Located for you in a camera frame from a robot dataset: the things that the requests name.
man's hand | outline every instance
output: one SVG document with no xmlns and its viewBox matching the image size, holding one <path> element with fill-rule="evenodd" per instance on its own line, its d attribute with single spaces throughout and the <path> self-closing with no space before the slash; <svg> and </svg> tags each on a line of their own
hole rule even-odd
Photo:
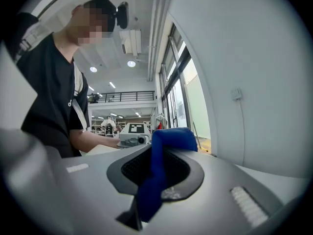
<svg viewBox="0 0 313 235">
<path fill-rule="evenodd" d="M 70 130 L 69 140 L 74 148 L 83 152 L 91 151 L 98 144 L 118 149 L 117 143 L 119 142 L 119 139 L 107 138 L 89 131 L 83 132 L 83 130 Z"/>
</svg>

wooden floor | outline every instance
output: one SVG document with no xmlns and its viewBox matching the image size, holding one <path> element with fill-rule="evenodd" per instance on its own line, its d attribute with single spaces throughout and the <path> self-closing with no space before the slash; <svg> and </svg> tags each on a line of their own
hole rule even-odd
<svg viewBox="0 0 313 235">
<path fill-rule="evenodd" d="M 211 154 L 211 139 L 199 138 L 199 142 L 200 142 L 201 148 L 198 144 L 198 152 Z"/>
</svg>

air conditioner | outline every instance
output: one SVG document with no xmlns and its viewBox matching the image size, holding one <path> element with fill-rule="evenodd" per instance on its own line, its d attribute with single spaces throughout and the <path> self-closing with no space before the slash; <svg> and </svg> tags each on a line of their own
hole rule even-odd
<svg viewBox="0 0 313 235">
<path fill-rule="evenodd" d="M 119 32 L 124 54 L 132 53 L 135 57 L 141 53 L 141 30 L 123 30 Z"/>
</svg>

blue towel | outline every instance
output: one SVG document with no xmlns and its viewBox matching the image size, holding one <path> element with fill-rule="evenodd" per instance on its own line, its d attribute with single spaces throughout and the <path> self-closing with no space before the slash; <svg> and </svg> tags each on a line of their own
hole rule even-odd
<svg viewBox="0 0 313 235">
<path fill-rule="evenodd" d="M 166 189 L 163 145 L 198 151 L 195 136 L 188 128 L 154 131 L 152 138 L 151 174 L 139 187 L 137 193 L 138 213 L 144 222 L 148 222 L 161 207 L 161 193 Z"/>
</svg>

railing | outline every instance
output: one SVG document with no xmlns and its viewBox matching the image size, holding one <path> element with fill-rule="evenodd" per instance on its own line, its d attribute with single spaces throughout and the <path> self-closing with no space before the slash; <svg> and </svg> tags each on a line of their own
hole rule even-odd
<svg viewBox="0 0 313 235">
<path fill-rule="evenodd" d="M 88 95 L 88 103 L 113 103 L 129 101 L 150 101 L 154 100 L 154 91 L 147 92 L 118 92 L 105 94 Z"/>
</svg>

